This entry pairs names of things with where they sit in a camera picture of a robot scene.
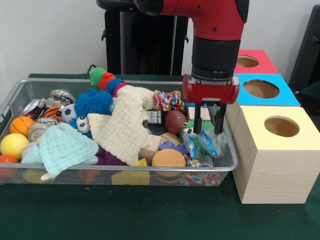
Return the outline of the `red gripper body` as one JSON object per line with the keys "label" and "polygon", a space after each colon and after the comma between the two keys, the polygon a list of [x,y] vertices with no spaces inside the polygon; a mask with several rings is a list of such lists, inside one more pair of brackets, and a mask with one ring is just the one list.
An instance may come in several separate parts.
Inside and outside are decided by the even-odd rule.
{"label": "red gripper body", "polygon": [[188,103],[218,103],[222,105],[233,104],[240,91],[240,79],[234,76],[227,81],[206,81],[184,75],[183,96]]}

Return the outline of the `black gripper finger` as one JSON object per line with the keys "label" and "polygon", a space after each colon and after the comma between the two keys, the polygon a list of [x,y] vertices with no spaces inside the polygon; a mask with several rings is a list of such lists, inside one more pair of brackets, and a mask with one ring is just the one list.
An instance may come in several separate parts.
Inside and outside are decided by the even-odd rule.
{"label": "black gripper finger", "polygon": [[217,112],[214,116],[214,134],[220,135],[223,131],[224,118],[226,113],[227,105],[220,104]]}
{"label": "black gripper finger", "polygon": [[198,135],[201,133],[201,129],[202,129],[201,105],[196,104],[194,109],[193,132]]}

